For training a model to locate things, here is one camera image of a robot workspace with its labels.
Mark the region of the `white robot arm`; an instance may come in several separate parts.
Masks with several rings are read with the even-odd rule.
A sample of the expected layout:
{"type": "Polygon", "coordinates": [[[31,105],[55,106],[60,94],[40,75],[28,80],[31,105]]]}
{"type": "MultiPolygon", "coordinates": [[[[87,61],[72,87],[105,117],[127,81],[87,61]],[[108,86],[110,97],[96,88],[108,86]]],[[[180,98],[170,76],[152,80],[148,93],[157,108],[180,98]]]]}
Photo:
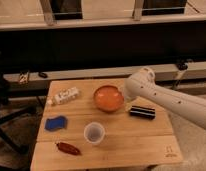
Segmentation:
{"type": "Polygon", "coordinates": [[[123,94],[127,101],[138,96],[148,99],[206,130],[206,99],[158,86],[149,67],[125,79],[123,94]]]}

